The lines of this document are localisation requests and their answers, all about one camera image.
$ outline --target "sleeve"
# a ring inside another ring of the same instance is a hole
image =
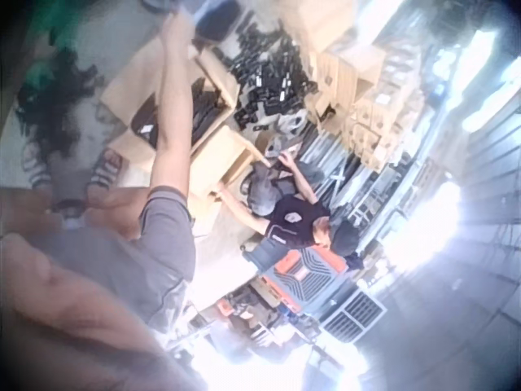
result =
[[[195,243],[186,197],[172,187],[157,187],[152,190],[140,220],[142,236],[138,243],[147,255],[191,282]]]

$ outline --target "cap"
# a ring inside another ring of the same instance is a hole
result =
[[[339,225],[331,226],[331,251],[346,257],[355,251],[360,242],[360,231],[350,222],[344,220]]]

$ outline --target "hand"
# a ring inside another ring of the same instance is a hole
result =
[[[195,26],[191,17],[184,10],[170,15],[163,24],[161,41],[167,53],[185,50],[195,35]]]
[[[283,165],[285,165],[288,169],[294,169],[296,167],[295,160],[293,159],[293,156],[287,151],[284,151],[280,154],[278,159],[282,162]]]

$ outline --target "man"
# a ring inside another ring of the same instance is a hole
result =
[[[358,230],[349,222],[332,226],[329,210],[321,204],[291,155],[283,152],[279,160],[293,173],[299,195],[285,195],[277,202],[268,219],[254,215],[220,183],[217,191],[232,214],[254,231],[288,248],[318,245],[341,257],[355,251]]]
[[[195,268],[186,210],[193,30],[178,14],[162,33],[160,136],[138,239],[103,224],[60,230],[51,215],[48,233],[25,239],[7,233],[16,216],[2,197],[2,363],[16,389],[199,389],[151,333],[171,329]],[[127,196],[122,203],[135,203],[142,189]]]

